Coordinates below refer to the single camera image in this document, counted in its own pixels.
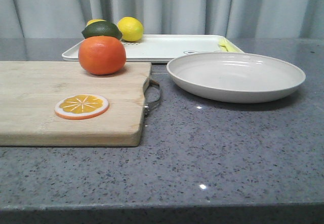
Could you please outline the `orange mandarin fruit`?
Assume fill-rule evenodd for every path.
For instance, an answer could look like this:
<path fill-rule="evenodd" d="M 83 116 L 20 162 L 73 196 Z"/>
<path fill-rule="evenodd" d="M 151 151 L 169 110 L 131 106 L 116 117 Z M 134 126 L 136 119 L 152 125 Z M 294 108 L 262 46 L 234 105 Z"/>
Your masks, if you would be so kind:
<path fill-rule="evenodd" d="M 115 37 L 93 36 L 81 42 L 78 61 L 90 74 L 106 75 L 122 69 L 126 63 L 124 45 Z"/>

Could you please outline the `beige round plate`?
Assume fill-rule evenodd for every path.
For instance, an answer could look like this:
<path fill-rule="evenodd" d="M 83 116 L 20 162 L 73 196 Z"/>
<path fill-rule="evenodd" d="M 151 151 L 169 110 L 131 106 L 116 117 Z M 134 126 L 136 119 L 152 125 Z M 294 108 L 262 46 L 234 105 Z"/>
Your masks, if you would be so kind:
<path fill-rule="evenodd" d="M 172 59 L 167 71 L 183 90 L 229 103 L 265 103 L 287 97 L 305 81 L 299 67 L 246 53 L 197 53 Z"/>

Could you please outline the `yellow plastic fork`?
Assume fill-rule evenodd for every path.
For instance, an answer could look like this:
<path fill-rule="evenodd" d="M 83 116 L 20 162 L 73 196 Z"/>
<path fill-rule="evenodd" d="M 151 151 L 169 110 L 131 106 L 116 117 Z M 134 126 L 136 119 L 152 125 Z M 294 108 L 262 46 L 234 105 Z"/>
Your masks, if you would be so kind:
<path fill-rule="evenodd" d="M 220 49 L 224 52 L 235 52 L 235 48 L 231 45 L 231 43 L 226 38 L 220 40 L 218 45 Z"/>

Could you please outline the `green lime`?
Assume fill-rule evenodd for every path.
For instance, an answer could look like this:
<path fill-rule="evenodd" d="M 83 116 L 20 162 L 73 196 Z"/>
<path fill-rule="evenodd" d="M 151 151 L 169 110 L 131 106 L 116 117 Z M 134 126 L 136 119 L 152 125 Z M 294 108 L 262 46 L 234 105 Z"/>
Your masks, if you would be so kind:
<path fill-rule="evenodd" d="M 98 21 L 86 26 L 82 31 L 82 35 L 84 38 L 93 36 L 111 36 L 118 40 L 122 38 L 122 33 L 118 27 L 114 23 L 108 21 Z"/>

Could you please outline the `yellow plastic spoon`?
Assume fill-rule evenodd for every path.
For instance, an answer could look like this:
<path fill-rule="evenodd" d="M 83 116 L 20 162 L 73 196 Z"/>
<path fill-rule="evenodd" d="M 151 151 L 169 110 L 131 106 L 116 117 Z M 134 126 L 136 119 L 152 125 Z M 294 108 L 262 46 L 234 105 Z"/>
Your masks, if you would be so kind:
<path fill-rule="evenodd" d="M 235 44 L 233 44 L 229 40 L 224 39 L 222 41 L 222 47 L 224 47 L 227 52 L 243 53 L 243 51 L 240 48 L 238 48 Z"/>

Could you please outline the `yellow lemon right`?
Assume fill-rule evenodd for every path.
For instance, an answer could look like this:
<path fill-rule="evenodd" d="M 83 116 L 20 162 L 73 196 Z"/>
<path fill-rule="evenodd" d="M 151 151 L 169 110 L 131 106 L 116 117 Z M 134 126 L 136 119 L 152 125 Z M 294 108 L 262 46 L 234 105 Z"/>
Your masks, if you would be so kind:
<path fill-rule="evenodd" d="M 144 33 L 142 23 L 133 17 L 123 17 L 117 23 L 118 29 L 122 33 L 122 39 L 128 42 L 140 40 Z"/>

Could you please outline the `yellow lemon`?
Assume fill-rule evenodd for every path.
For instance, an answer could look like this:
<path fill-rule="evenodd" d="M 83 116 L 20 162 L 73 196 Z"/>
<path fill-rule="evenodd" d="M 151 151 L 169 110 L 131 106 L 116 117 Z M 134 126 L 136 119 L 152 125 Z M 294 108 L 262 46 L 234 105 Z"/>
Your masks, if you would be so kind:
<path fill-rule="evenodd" d="M 93 24 L 93 23 L 102 22 L 102 21 L 105 21 L 105 20 L 104 19 L 91 19 L 86 23 L 86 27 Z"/>
<path fill-rule="evenodd" d="M 133 17 L 123 17 L 117 23 L 118 29 L 122 33 L 122 39 L 128 42 L 140 40 L 144 33 L 142 23 Z"/>

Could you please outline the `orange slice toy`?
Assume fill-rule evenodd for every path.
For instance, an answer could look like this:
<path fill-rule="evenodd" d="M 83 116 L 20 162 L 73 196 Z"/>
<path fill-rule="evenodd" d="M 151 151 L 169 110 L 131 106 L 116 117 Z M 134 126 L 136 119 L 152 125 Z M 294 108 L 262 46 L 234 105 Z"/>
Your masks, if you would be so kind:
<path fill-rule="evenodd" d="M 99 116 L 108 110 L 109 101 L 100 95 L 81 94 L 60 100 L 54 107 L 57 116 L 82 120 Z"/>

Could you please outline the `grey curtain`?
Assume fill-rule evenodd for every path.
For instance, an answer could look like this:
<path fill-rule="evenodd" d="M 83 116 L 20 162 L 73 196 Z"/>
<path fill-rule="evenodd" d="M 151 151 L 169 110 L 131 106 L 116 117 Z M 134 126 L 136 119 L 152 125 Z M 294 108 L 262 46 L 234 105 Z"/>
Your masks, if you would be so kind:
<path fill-rule="evenodd" d="M 323 0 L 1 0 L 1 37 L 80 38 L 91 19 L 126 16 L 148 34 L 323 38 Z"/>

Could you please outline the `yellow lemon left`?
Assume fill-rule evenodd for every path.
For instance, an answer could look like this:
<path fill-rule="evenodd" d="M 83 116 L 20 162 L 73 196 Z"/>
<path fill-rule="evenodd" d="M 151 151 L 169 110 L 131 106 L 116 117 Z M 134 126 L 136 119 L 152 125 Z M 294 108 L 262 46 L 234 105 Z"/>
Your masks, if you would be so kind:
<path fill-rule="evenodd" d="M 104 19 L 91 19 L 86 23 L 86 27 L 93 24 L 93 23 L 102 22 L 102 21 L 105 21 L 105 20 Z"/>

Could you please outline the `wooden cutting board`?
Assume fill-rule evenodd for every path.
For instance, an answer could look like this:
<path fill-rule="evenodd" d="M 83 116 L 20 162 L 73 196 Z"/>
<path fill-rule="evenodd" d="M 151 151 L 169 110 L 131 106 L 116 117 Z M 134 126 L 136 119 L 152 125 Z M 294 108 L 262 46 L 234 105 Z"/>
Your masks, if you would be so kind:
<path fill-rule="evenodd" d="M 95 76 L 78 62 L 1 62 L 1 145 L 134 147 L 143 126 L 151 65 L 127 62 L 115 74 Z M 75 95 L 100 95 L 103 114 L 63 119 L 56 104 Z"/>

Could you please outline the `white bear-print tray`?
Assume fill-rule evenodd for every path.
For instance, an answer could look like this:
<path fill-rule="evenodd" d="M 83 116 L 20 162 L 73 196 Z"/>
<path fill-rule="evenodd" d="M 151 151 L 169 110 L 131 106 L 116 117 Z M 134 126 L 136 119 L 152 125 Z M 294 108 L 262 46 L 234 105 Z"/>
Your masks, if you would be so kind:
<path fill-rule="evenodd" d="M 121 41 L 128 62 L 167 63 L 173 58 L 207 52 L 224 52 L 220 35 L 145 34 L 136 42 Z"/>

